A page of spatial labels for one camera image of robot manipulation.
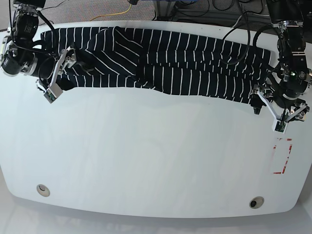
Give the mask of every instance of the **black and white striped shirt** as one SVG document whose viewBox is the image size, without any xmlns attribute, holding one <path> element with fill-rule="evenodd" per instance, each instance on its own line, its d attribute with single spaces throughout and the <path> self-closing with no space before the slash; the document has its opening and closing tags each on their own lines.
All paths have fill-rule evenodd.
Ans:
<svg viewBox="0 0 312 234">
<path fill-rule="evenodd" d="M 58 51 L 72 43 L 86 62 L 94 66 L 85 72 L 80 66 L 66 69 L 58 80 L 72 87 L 136 87 L 170 95 L 200 95 L 249 103 L 254 84 L 264 84 L 267 70 L 251 46 L 246 58 L 236 65 L 246 45 L 204 36 L 133 28 L 60 28 Z M 51 31 L 41 38 L 51 49 Z M 259 49 L 266 63 L 271 53 Z"/>
</svg>

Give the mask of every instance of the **black cable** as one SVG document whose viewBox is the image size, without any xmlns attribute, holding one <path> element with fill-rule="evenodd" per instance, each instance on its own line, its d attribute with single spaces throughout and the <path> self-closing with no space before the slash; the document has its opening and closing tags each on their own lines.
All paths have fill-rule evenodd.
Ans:
<svg viewBox="0 0 312 234">
<path fill-rule="evenodd" d="M 258 59 L 261 61 L 261 64 L 263 64 L 265 66 L 266 69 L 272 71 L 273 68 L 272 66 L 270 66 L 269 64 L 265 63 L 263 58 L 261 57 L 260 53 L 259 53 L 259 50 L 257 48 L 257 41 L 258 41 L 258 38 L 260 36 L 261 33 L 263 33 L 263 31 L 265 30 L 269 30 L 269 29 L 273 29 L 275 31 L 275 33 L 277 34 L 278 36 L 278 39 L 281 40 L 280 38 L 280 35 L 278 34 L 277 30 L 274 29 L 271 25 L 265 25 L 263 27 L 261 27 L 255 34 L 254 38 L 253 38 L 253 47 L 254 47 L 254 51 L 255 51 L 255 55 L 258 57 Z"/>
<path fill-rule="evenodd" d="M 53 57 L 48 57 L 48 58 L 46 58 L 46 59 L 42 62 L 42 64 L 40 65 L 40 67 L 39 67 L 39 69 L 38 69 L 38 77 L 39 77 L 39 79 L 40 79 L 42 82 L 44 82 L 45 79 L 41 78 L 41 75 L 40 75 L 41 68 L 42 68 L 43 64 L 45 64 L 45 63 L 46 63 L 47 61 L 49 61 L 50 59 L 54 59 L 54 58 L 53 58 Z"/>
<path fill-rule="evenodd" d="M 38 16 L 49 26 L 49 28 L 51 29 L 51 31 L 52 31 L 52 36 L 53 36 L 53 39 L 54 39 L 54 40 L 53 40 L 53 44 L 54 44 L 54 45 L 52 45 L 52 49 L 54 49 L 55 52 L 57 52 L 57 51 L 56 51 L 57 46 L 55 46 L 55 45 L 56 45 L 56 43 L 58 42 L 58 38 L 57 38 L 57 33 L 56 33 L 56 31 L 55 31 L 55 28 L 54 28 L 53 25 L 50 23 L 50 21 L 49 21 L 40 11 L 38 11 L 37 14 L 38 14 Z"/>
<path fill-rule="evenodd" d="M 217 8 L 216 5 L 215 5 L 215 0 L 213 0 L 213 6 L 215 9 L 217 9 L 218 11 L 227 11 L 229 10 L 230 8 L 232 8 L 234 5 L 234 0 L 231 1 L 231 4 L 230 6 L 228 6 L 227 8 L 224 8 L 224 9 L 220 9 L 220 8 Z"/>
<path fill-rule="evenodd" d="M 154 21 L 154 20 L 156 19 L 156 11 L 154 11 L 154 13 L 155 13 L 155 16 L 154 16 L 154 18 L 152 19 L 152 21 Z"/>
<path fill-rule="evenodd" d="M 49 20 L 51 24 L 54 24 L 52 20 Z M 43 26 L 45 23 L 39 24 L 39 26 Z"/>
<path fill-rule="evenodd" d="M 43 51 L 40 49 L 33 49 L 33 48 L 26 48 L 24 46 L 20 46 L 16 43 L 16 41 L 14 41 L 14 37 L 13 37 L 13 25 L 12 25 L 12 13 L 11 13 L 11 1 L 9 0 L 9 16 L 10 16 L 10 27 L 11 27 L 11 39 L 12 39 L 12 43 L 20 49 L 24 49 L 30 52 L 34 52 L 34 53 L 40 53 L 40 54 L 48 54 L 48 55 L 55 55 L 54 53 L 50 53 L 48 51 Z"/>
<path fill-rule="evenodd" d="M 201 15 L 198 15 L 198 16 L 191 16 L 191 15 L 185 14 L 185 13 L 179 11 L 179 9 L 178 9 L 176 6 L 175 6 L 175 10 L 178 11 L 179 13 L 185 15 L 185 16 L 189 16 L 189 17 L 200 17 L 200 16 L 204 16 L 205 14 L 207 14 L 207 13 L 209 12 L 209 10 L 210 10 L 210 3 L 209 3 L 209 0 L 207 0 L 207 3 L 208 3 L 208 9 L 207 9 L 207 11 L 206 11 L 204 14 L 201 14 Z"/>
<path fill-rule="evenodd" d="M 57 7 L 59 7 L 59 6 L 61 6 L 64 2 L 66 2 L 67 0 L 64 0 L 64 1 L 62 1 L 61 3 L 59 3 L 58 5 L 56 5 L 56 6 L 50 6 L 50 7 L 47 7 L 47 8 L 43 8 L 42 10 L 47 10 L 47 9 L 51 9 L 51 8 L 57 8 Z"/>
<path fill-rule="evenodd" d="M 220 54 L 220 60 L 221 60 L 221 62 L 223 62 L 223 63 L 226 64 L 226 65 L 235 65 L 235 64 L 241 62 L 241 61 L 246 57 L 246 55 L 247 55 L 247 53 L 248 53 L 248 50 L 249 50 L 249 47 L 250 47 L 251 35 L 250 35 L 249 24 L 248 24 L 248 21 L 247 21 L 245 15 L 244 15 L 244 13 L 243 13 L 243 9 L 242 9 L 242 7 L 241 7 L 240 4 L 239 4 L 239 0 L 235 0 L 235 2 L 236 2 L 236 4 L 237 4 L 238 9 L 239 9 L 239 11 L 240 11 L 240 13 L 241 13 L 241 15 L 242 15 L 242 18 L 244 19 L 245 24 L 246 24 L 246 27 L 247 27 L 247 34 L 248 34 L 248 41 L 247 41 L 247 46 L 246 46 L 245 52 L 243 53 L 243 55 L 242 55 L 240 58 L 238 58 L 238 59 L 235 60 L 235 61 L 232 61 L 232 62 L 224 61 L 224 60 L 222 59 L 222 55 Z M 229 31 L 229 32 L 224 36 L 224 38 L 222 39 L 222 42 L 224 42 L 225 38 L 226 38 L 232 31 L 234 31 L 234 30 L 235 30 L 235 29 L 232 29 L 231 31 Z"/>
</svg>

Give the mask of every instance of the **white table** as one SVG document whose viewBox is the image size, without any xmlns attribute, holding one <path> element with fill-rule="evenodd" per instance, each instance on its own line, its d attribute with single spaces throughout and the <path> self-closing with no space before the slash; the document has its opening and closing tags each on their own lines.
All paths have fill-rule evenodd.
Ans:
<svg viewBox="0 0 312 234">
<path fill-rule="evenodd" d="M 157 21 L 55 27 L 114 25 L 215 38 L 229 30 Z M 246 43 L 247 33 L 236 30 L 228 40 Z M 276 37 L 262 35 L 258 46 L 274 51 L 275 65 Z M 310 67 L 311 50 L 308 45 Z M 51 105 L 35 80 L 0 74 L 0 166 L 17 197 L 120 215 L 262 215 L 295 205 L 312 163 L 311 113 L 282 135 L 272 131 L 273 117 L 266 108 L 256 116 L 245 104 L 130 88 L 77 88 Z M 304 99 L 312 105 L 311 93 Z M 287 159 L 287 138 L 292 139 L 287 168 L 274 174 Z M 38 194 L 39 184 L 50 189 L 49 197 Z M 257 196 L 265 202 L 251 209 Z"/>
</svg>

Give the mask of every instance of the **white stripe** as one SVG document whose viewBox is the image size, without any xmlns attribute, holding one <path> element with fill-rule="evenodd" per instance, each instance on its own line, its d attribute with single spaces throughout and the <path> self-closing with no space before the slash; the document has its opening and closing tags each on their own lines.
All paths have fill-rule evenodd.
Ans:
<svg viewBox="0 0 312 234">
<path fill-rule="evenodd" d="M 242 47 L 242 44 L 239 44 L 237 58 L 239 58 L 239 55 L 240 55 L 240 49 L 241 49 L 241 47 Z M 234 71 L 236 71 L 236 68 L 237 68 L 238 64 L 239 64 L 239 62 L 235 65 Z"/>
<path fill-rule="evenodd" d="M 206 48 L 207 48 L 207 42 L 208 42 L 208 38 L 206 38 L 206 44 L 205 44 L 204 51 L 206 51 Z"/>
<path fill-rule="evenodd" d="M 179 44 L 180 44 L 180 39 L 181 39 L 181 33 L 179 34 L 179 40 L 177 41 L 177 45 L 176 45 L 176 49 L 175 49 L 175 50 L 177 50 L 177 49 L 178 49 L 178 47 L 179 47 Z"/>
<path fill-rule="evenodd" d="M 242 92 L 240 93 L 239 97 L 241 98 L 244 92 L 244 80 L 242 80 Z"/>
<path fill-rule="evenodd" d="M 187 44 L 186 44 L 185 50 L 187 50 L 187 48 L 189 47 L 189 43 L 190 43 L 190 34 L 189 34 L 189 38 L 187 40 Z"/>
<path fill-rule="evenodd" d="M 234 44 L 234 43 L 232 42 L 232 44 L 231 44 L 231 49 L 230 49 L 230 54 L 229 54 L 230 56 L 231 56 L 231 53 L 232 53 L 233 44 Z"/>
<path fill-rule="evenodd" d="M 124 55 L 118 53 L 117 51 L 115 51 L 116 54 L 118 54 L 119 56 L 123 57 L 124 59 L 128 60 L 130 63 L 132 63 L 134 66 L 137 66 L 134 62 L 132 62 L 131 60 L 129 60 L 128 58 L 126 58 Z"/>
<path fill-rule="evenodd" d="M 164 70 L 165 67 L 162 67 L 162 78 L 161 78 L 161 87 L 162 87 L 162 92 L 164 92 Z"/>
<path fill-rule="evenodd" d="M 208 87 L 207 87 L 207 94 L 206 94 L 206 96 L 208 96 L 209 86 L 210 86 L 210 72 L 208 72 Z"/>
<path fill-rule="evenodd" d="M 96 69 L 98 72 L 100 72 L 102 75 L 104 74 L 104 73 L 102 73 L 98 68 L 96 68 L 96 67 L 94 67 L 94 69 Z"/>
<path fill-rule="evenodd" d="M 60 54 L 60 29 L 58 30 L 58 52 Z"/>
<path fill-rule="evenodd" d="M 182 81 L 183 81 L 183 68 L 181 68 L 181 83 L 180 83 L 180 93 L 179 93 L 179 95 L 181 95 L 181 92 L 182 92 Z"/>
<path fill-rule="evenodd" d="M 98 33 L 96 34 L 96 42 L 94 44 L 94 50 L 97 50 L 97 43 L 98 43 L 98 34 L 100 33 L 100 28 L 98 28 Z"/>
<path fill-rule="evenodd" d="M 174 68 L 172 68 L 172 72 L 171 72 L 171 91 L 170 91 L 170 94 L 172 94 L 172 88 L 173 88 L 173 86 L 172 86 L 172 84 L 173 84 L 173 82 L 174 82 Z"/>
<path fill-rule="evenodd" d="M 154 30 L 152 30 L 152 35 L 151 35 L 151 39 L 150 39 L 150 44 L 148 45 L 148 52 L 150 52 L 150 48 L 151 48 L 151 44 L 152 44 L 152 39 L 153 39 L 153 33 L 154 33 Z"/>
<path fill-rule="evenodd" d="M 83 29 L 84 27 L 81 30 L 81 49 L 83 48 Z"/>
<path fill-rule="evenodd" d="M 76 78 L 77 87 L 79 87 L 78 79 L 76 76 L 75 76 L 75 78 Z"/>
<path fill-rule="evenodd" d="M 196 47 L 195 47 L 195 49 L 194 49 L 194 50 L 196 50 L 196 49 L 197 49 L 197 47 L 198 47 L 198 41 L 199 41 L 199 36 L 197 36 Z"/>
<path fill-rule="evenodd" d="M 102 60 L 100 60 L 98 57 L 96 57 L 94 54 L 92 54 L 90 51 L 86 50 L 86 52 L 88 52 L 89 54 L 93 55 L 98 61 L 100 61 L 105 67 L 107 67 L 109 70 L 115 72 L 116 74 L 118 74 L 115 70 L 113 70 L 112 68 L 110 68 L 109 66 L 107 66 Z"/>
<path fill-rule="evenodd" d="M 200 85 L 201 85 L 201 71 L 199 71 L 199 84 L 198 84 L 198 92 L 197 92 L 197 95 L 199 95 Z"/>
<path fill-rule="evenodd" d="M 216 89 L 215 89 L 215 96 L 218 94 L 218 88 L 219 88 L 219 74 L 216 74 Z"/>
<path fill-rule="evenodd" d="M 147 82 L 145 82 L 145 84 L 144 84 L 142 87 L 145 87 L 145 86 L 147 85 L 147 83 L 148 83 L 148 81 L 147 81 Z"/>
<path fill-rule="evenodd" d="M 223 41 L 223 45 L 222 45 L 222 50 L 221 50 L 221 54 L 223 53 L 223 50 L 224 50 L 224 44 L 225 44 L 225 40 Z"/>
<path fill-rule="evenodd" d="M 213 48 L 213 52 L 215 51 L 215 44 L 216 44 L 216 39 L 214 39 L 214 48 Z"/>
<path fill-rule="evenodd" d="M 78 73 L 76 72 L 76 70 L 74 69 L 74 67 L 73 67 L 73 70 L 74 70 L 74 72 L 76 73 L 76 75 L 79 76 Z"/>
<path fill-rule="evenodd" d="M 66 41 L 65 41 L 65 49 L 67 49 L 67 34 L 68 34 L 68 28 L 66 28 Z"/>
<path fill-rule="evenodd" d="M 104 44 L 103 44 L 103 50 L 106 48 L 106 30 L 104 31 Z"/>
<path fill-rule="evenodd" d="M 191 94 L 192 78 L 193 78 L 193 70 L 191 70 L 191 80 L 190 80 L 189 95 Z"/>
<path fill-rule="evenodd" d="M 249 92 L 248 96 L 250 96 L 250 94 L 251 94 L 251 92 L 252 92 L 252 89 L 253 89 L 253 88 L 252 88 L 252 81 L 251 81 L 251 80 L 249 81 L 249 84 L 250 84 L 250 92 Z"/>
<path fill-rule="evenodd" d="M 130 50 L 128 47 L 125 47 L 125 46 L 123 46 L 123 45 L 119 44 L 117 41 L 116 41 L 116 44 L 118 44 L 118 45 L 120 45 L 121 47 L 123 47 L 123 48 L 125 48 L 125 49 L 129 50 L 130 52 L 134 53 L 136 56 L 139 56 L 136 52 L 134 52 L 134 51 Z"/>
<path fill-rule="evenodd" d="M 159 51 L 159 46 L 160 46 L 160 43 L 161 43 L 161 38 L 162 38 L 162 31 L 161 31 L 161 33 L 160 33 L 160 39 L 159 39 L 159 44 L 158 44 L 157 51 Z"/>
<path fill-rule="evenodd" d="M 125 68 L 125 67 L 122 66 L 121 64 L 117 63 L 116 61 L 112 60 L 104 51 L 102 51 L 102 53 L 105 54 L 106 57 L 107 57 L 110 61 L 112 61 L 113 63 L 115 63 L 115 64 L 117 64 L 118 66 L 122 67 L 126 72 L 129 72 L 131 75 L 134 76 L 134 74 L 131 73 L 127 68 Z"/>
<path fill-rule="evenodd" d="M 141 39 L 141 44 L 142 44 L 142 42 L 143 42 L 144 30 L 145 30 L 145 29 L 143 29 L 143 31 L 142 31 L 142 39 Z"/>
<path fill-rule="evenodd" d="M 155 66 L 153 66 L 153 86 L 155 86 Z"/>
<path fill-rule="evenodd" d="M 167 46 L 167 50 L 169 49 L 170 40 L 171 40 L 171 34 L 172 34 L 172 32 L 170 32 L 169 41 L 168 41 L 168 46 Z"/>
<path fill-rule="evenodd" d="M 92 32 L 92 28 L 90 28 L 90 36 L 89 36 L 89 40 L 88 40 L 88 43 L 87 43 L 87 49 L 89 49 L 89 43 L 90 43 L 90 40 L 91 40 L 91 32 Z"/>
<path fill-rule="evenodd" d="M 227 88 L 228 88 L 228 77 L 225 76 L 225 91 L 224 91 L 224 95 L 223 96 L 226 95 Z"/>
<path fill-rule="evenodd" d="M 142 48 L 142 46 L 139 44 L 139 43 L 137 43 L 137 42 L 135 42 L 134 40 L 128 40 L 122 33 L 120 33 L 118 30 L 116 30 L 114 28 L 114 31 L 116 31 L 116 32 L 118 32 L 123 38 L 125 38 L 125 40 L 127 40 L 128 42 L 132 42 L 132 43 L 134 43 L 134 44 L 136 44 L 136 45 L 138 45 L 139 47 L 141 47 Z"/>
</svg>

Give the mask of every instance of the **cable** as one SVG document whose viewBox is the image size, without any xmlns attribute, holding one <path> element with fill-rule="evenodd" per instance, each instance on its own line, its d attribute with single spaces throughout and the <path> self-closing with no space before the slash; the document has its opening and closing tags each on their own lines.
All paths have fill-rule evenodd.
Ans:
<svg viewBox="0 0 312 234">
<path fill-rule="evenodd" d="M 34 53 L 40 53 L 40 54 L 48 54 L 48 55 L 55 55 L 54 53 L 48 52 L 48 51 L 43 51 L 40 49 L 35 49 L 35 48 L 26 48 L 24 46 L 20 46 L 16 43 L 16 41 L 14 41 L 14 36 L 13 36 L 13 25 L 12 25 L 12 13 L 11 13 L 11 1 L 9 0 L 9 17 L 10 17 L 10 27 L 11 27 L 11 39 L 12 39 L 12 43 L 20 49 L 23 50 L 27 50 L 30 52 L 34 52 Z"/>
<path fill-rule="evenodd" d="M 254 38 L 253 38 L 253 47 L 254 47 L 254 51 L 255 51 L 255 55 L 258 57 L 258 59 L 261 61 L 261 63 L 265 66 L 266 69 L 272 71 L 276 68 L 273 68 L 272 66 L 270 66 L 269 64 L 264 63 L 263 58 L 261 57 L 261 55 L 259 54 L 258 48 L 257 48 L 257 41 L 258 38 L 260 36 L 261 33 L 263 33 L 263 31 L 265 30 L 269 30 L 269 29 L 273 29 L 275 31 L 275 33 L 278 36 L 278 39 L 281 40 L 280 35 L 278 34 L 277 30 L 274 29 L 271 25 L 265 25 L 263 27 L 261 27 L 255 34 Z"/>
<path fill-rule="evenodd" d="M 228 6 L 227 8 L 224 8 L 224 9 L 220 9 L 220 8 L 217 8 L 216 5 L 215 5 L 215 0 L 213 0 L 213 6 L 215 9 L 217 9 L 218 11 L 227 11 L 229 10 L 230 8 L 232 8 L 234 5 L 234 0 L 231 1 L 231 4 L 230 6 Z"/>
<path fill-rule="evenodd" d="M 49 20 L 51 22 L 51 24 L 54 24 L 54 22 L 52 20 Z M 39 24 L 39 26 L 43 26 L 45 23 Z"/>
<path fill-rule="evenodd" d="M 49 26 L 49 28 L 51 29 L 52 36 L 53 36 L 53 39 L 54 39 L 53 40 L 53 44 L 57 43 L 57 41 L 58 41 L 57 33 L 56 33 L 55 28 L 53 27 L 53 25 L 50 23 L 50 21 L 40 11 L 38 11 L 37 14 Z M 52 49 L 53 48 L 55 49 L 55 52 L 57 52 L 56 51 L 57 46 L 52 45 Z"/>
<path fill-rule="evenodd" d="M 240 4 L 239 4 L 239 0 L 235 0 L 235 2 L 236 2 L 236 4 L 237 4 L 238 9 L 239 9 L 239 11 L 240 11 L 240 13 L 241 13 L 241 15 L 242 15 L 242 18 L 244 19 L 245 24 L 246 24 L 246 27 L 247 27 L 247 34 L 248 34 L 248 41 L 247 41 L 247 47 L 246 47 L 246 50 L 245 50 L 244 54 L 243 54 L 240 58 L 238 58 L 237 60 L 235 60 L 235 61 L 232 61 L 232 62 L 224 61 L 224 60 L 222 59 L 222 55 L 220 54 L 220 60 L 221 60 L 221 62 L 223 62 L 223 63 L 226 64 L 226 65 L 235 65 L 235 64 L 241 62 L 241 61 L 246 57 L 246 55 L 247 55 L 247 53 L 248 53 L 248 50 L 249 50 L 249 47 L 250 47 L 251 35 L 250 35 L 249 24 L 248 24 L 248 21 L 247 21 L 245 15 L 244 15 L 244 13 L 243 13 L 243 9 L 242 9 L 242 7 L 241 7 Z M 224 42 L 225 38 L 226 38 L 232 31 L 234 31 L 234 30 L 235 30 L 235 29 L 232 29 L 231 31 L 229 31 L 229 32 L 224 36 L 224 38 L 222 39 L 222 42 Z"/>
<path fill-rule="evenodd" d="M 100 17 L 105 17 L 105 16 L 116 16 L 116 15 L 122 15 L 122 14 L 125 14 L 125 13 L 127 13 L 128 11 L 130 11 L 131 7 L 132 7 L 132 5 L 130 4 L 129 9 L 128 9 L 128 10 L 126 10 L 126 11 L 124 11 L 124 12 L 114 13 L 114 14 L 107 14 L 107 15 L 102 15 L 102 16 L 96 16 L 96 17 L 94 17 L 93 19 L 91 19 L 90 21 L 93 21 L 93 20 L 95 20 L 95 19 L 97 19 L 97 18 L 100 18 Z"/>
<path fill-rule="evenodd" d="M 59 7 L 59 6 L 61 6 L 64 2 L 66 2 L 67 0 L 64 0 L 64 1 L 62 1 L 61 3 L 59 3 L 58 5 L 56 5 L 56 6 L 50 6 L 50 7 L 47 7 L 47 8 L 43 8 L 42 10 L 47 10 L 47 9 L 51 9 L 51 8 L 57 8 L 57 7 Z"/>
<path fill-rule="evenodd" d="M 191 16 L 191 15 L 188 15 L 188 14 L 185 14 L 183 12 L 181 12 L 176 6 L 175 6 L 175 10 L 178 11 L 179 13 L 185 15 L 185 16 L 189 16 L 189 17 L 200 17 L 200 16 L 204 16 L 205 14 L 207 14 L 210 10 L 210 3 L 209 3 L 209 0 L 207 0 L 207 3 L 208 3 L 208 9 L 207 11 L 204 13 L 204 14 L 201 14 L 201 15 L 198 15 L 198 16 Z"/>
<path fill-rule="evenodd" d="M 154 21 L 154 20 L 156 19 L 156 11 L 154 11 L 154 13 L 155 13 L 155 16 L 154 16 L 154 18 L 152 19 L 152 21 Z"/>
</svg>

